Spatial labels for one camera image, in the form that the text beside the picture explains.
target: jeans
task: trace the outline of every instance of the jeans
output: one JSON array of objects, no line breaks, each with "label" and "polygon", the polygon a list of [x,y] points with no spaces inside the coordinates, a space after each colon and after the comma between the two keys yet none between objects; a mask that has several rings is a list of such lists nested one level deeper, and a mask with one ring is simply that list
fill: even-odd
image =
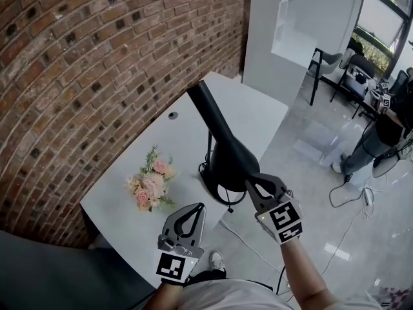
[{"label": "jeans", "polygon": [[360,138],[353,154],[341,162],[341,173],[346,176],[360,170],[390,148],[391,146],[380,141],[376,125],[371,126]]},{"label": "jeans", "polygon": [[[221,270],[203,271],[197,274],[195,277],[191,278],[189,282],[185,284],[185,287],[189,285],[197,284],[198,282],[207,282],[211,280],[222,280],[222,279],[227,279],[226,271],[221,271]],[[261,285],[263,287],[266,287],[271,291],[274,291],[272,287],[262,284],[261,282],[254,282],[254,283]]]}]

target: shoe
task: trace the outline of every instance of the shoe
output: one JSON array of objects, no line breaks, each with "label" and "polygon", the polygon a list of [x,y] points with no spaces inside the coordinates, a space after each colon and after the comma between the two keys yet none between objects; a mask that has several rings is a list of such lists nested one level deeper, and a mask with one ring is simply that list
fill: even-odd
[{"label": "shoe", "polygon": [[331,165],[331,168],[334,170],[334,172],[341,174],[341,165],[340,165],[340,162],[334,162],[334,163]]},{"label": "shoe", "polygon": [[213,251],[209,256],[209,266],[211,270],[220,270],[225,272],[224,258],[219,251]]}]

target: dark gray surface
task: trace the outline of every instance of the dark gray surface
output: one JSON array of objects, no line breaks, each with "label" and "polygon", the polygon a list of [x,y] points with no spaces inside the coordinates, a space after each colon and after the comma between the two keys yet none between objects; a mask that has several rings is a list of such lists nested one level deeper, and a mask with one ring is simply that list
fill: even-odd
[{"label": "dark gray surface", "polygon": [[69,249],[0,231],[1,310],[128,309],[153,290],[113,249]]}]

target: white t-shirt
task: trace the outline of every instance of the white t-shirt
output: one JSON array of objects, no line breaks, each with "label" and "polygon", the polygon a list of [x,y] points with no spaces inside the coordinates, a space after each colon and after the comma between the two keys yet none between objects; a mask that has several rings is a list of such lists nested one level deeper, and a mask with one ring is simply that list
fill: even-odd
[{"label": "white t-shirt", "polygon": [[[271,290],[246,280],[212,280],[183,289],[179,310],[290,310]],[[368,294],[333,304],[325,310],[379,310]]]}]

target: glossy tile floor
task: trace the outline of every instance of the glossy tile floor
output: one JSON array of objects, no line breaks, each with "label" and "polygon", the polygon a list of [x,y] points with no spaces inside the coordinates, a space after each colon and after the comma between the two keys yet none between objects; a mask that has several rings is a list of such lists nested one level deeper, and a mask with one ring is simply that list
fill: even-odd
[{"label": "glossy tile floor", "polygon": [[[279,176],[299,199],[305,217],[301,241],[319,272],[323,272],[352,219],[363,208],[354,201],[338,209],[330,206],[330,189],[343,183],[330,164],[343,152],[350,154],[368,120],[320,82],[313,107],[308,104],[314,79],[306,76],[299,95],[261,160],[261,171]],[[333,192],[335,204],[357,198],[370,176],[371,166],[357,172],[351,183]],[[371,178],[367,185],[381,192],[374,195],[374,213],[367,221],[361,213],[354,220],[331,264],[323,275],[330,290],[340,298],[378,287],[408,287],[413,284],[413,163],[399,162],[386,176]],[[247,197],[227,212],[224,221],[260,255],[283,268],[279,246],[255,222],[255,210]],[[196,272],[207,268],[208,255],[219,249],[225,257],[229,278],[248,279],[276,288],[279,273],[260,259],[221,224],[206,232],[206,250]],[[283,281],[281,293],[288,287]],[[291,293],[284,294],[288,300]],[[295,300],[289,304],[297,307]]]}]

